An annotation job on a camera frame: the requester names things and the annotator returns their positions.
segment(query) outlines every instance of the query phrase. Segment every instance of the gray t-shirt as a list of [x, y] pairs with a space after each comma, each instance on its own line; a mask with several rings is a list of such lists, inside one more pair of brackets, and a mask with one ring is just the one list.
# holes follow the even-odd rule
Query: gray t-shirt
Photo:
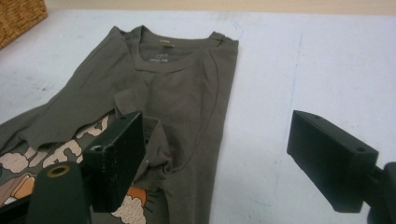
[[47, 104], [0, 125], [0, 204], [29, 194], [43, 167], [80, 162], [114, 118], [141, 110], [146, 157], [122, 207], [93, 223], [208, 223], [237, 49], [219, 33], [114, 27]]

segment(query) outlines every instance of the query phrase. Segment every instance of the neckline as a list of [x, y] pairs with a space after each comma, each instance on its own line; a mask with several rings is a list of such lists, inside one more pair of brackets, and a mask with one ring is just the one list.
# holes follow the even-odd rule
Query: neckline
[[[139, 26], [133, 29], [130, 35], [132, 37], [131, 51], [134, 68], [137, 70], [157, 73], [169, 73], [184, 70], [185, 68], [196, 62], [199, 58], [201, 58], [200, 56], [205, 50], [208, 50], [210, 48], [216, 48], [221, 43], [221, 40], [224, 37], [224, 35], [212, 32], [209, 37], [201, 39], [174, 38], [169, 36], [156, 35], [152, 33], [146, 26]], [[141, 44], [143, 38], [145, 41], [151, 42], [153, 44], [159, 44], [159, 39], [165, 39], [176, 45], [176, 48], [177, 46], [195, 46], [197, 47], [197, 49], [186, 57], [174, 62], [150, 63], [144, 61], [141, 57], [139, 45]]]

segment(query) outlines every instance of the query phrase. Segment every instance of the white surface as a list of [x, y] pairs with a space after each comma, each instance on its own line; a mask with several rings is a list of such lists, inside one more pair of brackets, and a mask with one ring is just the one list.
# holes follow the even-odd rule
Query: white surface
[[396, 161], [396, 17], [50, 10], [0, 50], [0, 122], [58, 92], [113, 25], [240, 41], [211, 223], [365, 223], [337, 214], [286, 153], [291, 113], [321, 115]]

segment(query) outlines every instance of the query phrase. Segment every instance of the wrinkled fabric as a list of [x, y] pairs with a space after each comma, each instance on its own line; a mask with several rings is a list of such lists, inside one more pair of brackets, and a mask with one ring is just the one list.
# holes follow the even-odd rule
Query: wrinkled fabric
[[134, 186], [163, 194], [170, 223], [208, 223], [237, 49], [216, 32], [177, 39], [114, 27], [47, 104], [0, 125], [0, 155], [48, 150], [105, 115], [141, 110], [147, 154]]

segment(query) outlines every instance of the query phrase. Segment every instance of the black plastic bracket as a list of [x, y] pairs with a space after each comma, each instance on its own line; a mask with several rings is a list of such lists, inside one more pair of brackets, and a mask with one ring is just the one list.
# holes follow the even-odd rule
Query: black plastic bracket
[[145, 154], [140, 112], [116, 119], [82, 152], [83, 170], [92, 179], [94, 212], [114, 212], [120, 207]]
[[395, 163], [376, 167], [372, 147], [320, 116], [294, 111], [288, 153], [335, 211], [359, 213], [367, 202], [369, 223], [396, 223]]

